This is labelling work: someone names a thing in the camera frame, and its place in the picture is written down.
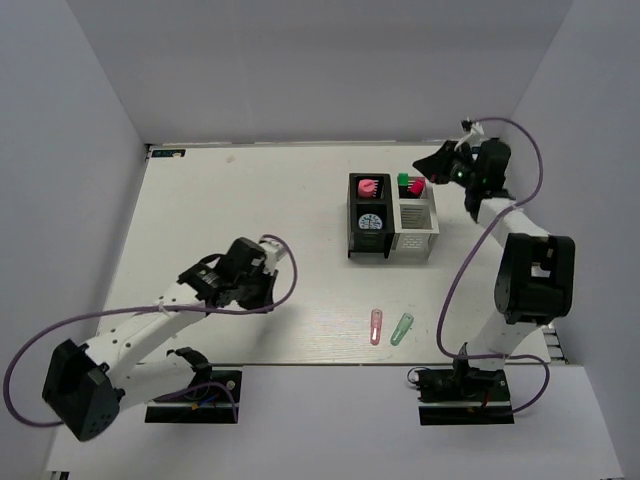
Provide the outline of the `pink cap black highlighter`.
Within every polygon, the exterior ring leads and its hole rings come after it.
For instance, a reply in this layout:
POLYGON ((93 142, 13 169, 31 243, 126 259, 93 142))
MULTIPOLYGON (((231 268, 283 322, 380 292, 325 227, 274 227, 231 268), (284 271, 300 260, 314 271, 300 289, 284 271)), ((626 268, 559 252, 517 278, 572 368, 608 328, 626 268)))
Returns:
POLYGON ((412 198, 419 198, 425 188, 425 180, 423 178, 417 178, 408 188, 408 194, 412 198))

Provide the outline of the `green cap black highlighter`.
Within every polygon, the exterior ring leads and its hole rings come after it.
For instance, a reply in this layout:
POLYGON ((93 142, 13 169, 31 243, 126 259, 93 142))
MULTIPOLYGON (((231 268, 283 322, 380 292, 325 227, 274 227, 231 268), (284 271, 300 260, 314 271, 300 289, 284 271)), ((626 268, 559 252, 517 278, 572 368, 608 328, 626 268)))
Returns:
POLYGON ((409 185, 409 175, 401 172, 397 175, 397 183, 399 187, 407 187, 409 185))

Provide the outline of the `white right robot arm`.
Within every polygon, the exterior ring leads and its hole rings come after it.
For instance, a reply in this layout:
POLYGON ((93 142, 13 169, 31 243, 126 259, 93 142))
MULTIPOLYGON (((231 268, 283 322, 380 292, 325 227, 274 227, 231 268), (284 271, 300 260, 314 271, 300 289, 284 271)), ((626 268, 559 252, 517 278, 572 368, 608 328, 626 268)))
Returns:
POLYGON ((493 237, 502 248, 495 311, 453 361, 452 388, 466 399, 495 381, 529 334, 566 316, 572 306, 575 243, 550 234, 523 212, 504 186, 510 157, 510 147, 496 138, 478 148, 448 140, 413 164, 433 184, 461 186, 465 210, 482 227, 481 237, 493 237))

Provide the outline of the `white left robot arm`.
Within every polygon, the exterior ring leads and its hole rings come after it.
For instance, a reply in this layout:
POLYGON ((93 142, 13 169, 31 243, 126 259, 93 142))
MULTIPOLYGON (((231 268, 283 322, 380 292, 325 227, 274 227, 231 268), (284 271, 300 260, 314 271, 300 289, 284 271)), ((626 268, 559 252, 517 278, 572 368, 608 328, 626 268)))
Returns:
POLYGON ((240 237, 226 253, 186 269, 150 307, 110 332, 82 344, 62 342, 51 356, 43 400, 86 442, 134 405, 176 390, 202 398, 211 387, 211 366, 179 344, 179 332, 232 303, 239 314, 274 310, 277 265, 289 252, 272 235, 257 242, 240 237))

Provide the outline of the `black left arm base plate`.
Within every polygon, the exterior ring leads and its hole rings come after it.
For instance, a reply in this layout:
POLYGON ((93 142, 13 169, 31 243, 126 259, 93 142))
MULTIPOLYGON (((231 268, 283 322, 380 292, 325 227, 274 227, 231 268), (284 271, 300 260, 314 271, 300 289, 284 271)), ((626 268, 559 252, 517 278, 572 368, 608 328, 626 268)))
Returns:
POLYGON ((146 407, 146 424, 185 425, 233 425, 240 413, 242 369, 214 369, 209 382, 222 384, 227 393, 218 386, 205 386, 180 397, 162 402, 149 403, 146 407))

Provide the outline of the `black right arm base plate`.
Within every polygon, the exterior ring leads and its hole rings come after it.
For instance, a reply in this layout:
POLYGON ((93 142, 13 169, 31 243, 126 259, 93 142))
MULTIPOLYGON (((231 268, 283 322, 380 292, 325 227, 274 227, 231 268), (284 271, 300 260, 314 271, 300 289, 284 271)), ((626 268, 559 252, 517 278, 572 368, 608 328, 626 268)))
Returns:
POLYGON ((407 373, 418 392, 421 426, 514 424, 510 390, 503 370, 488 374, 471 369, 417 367, 407 373))

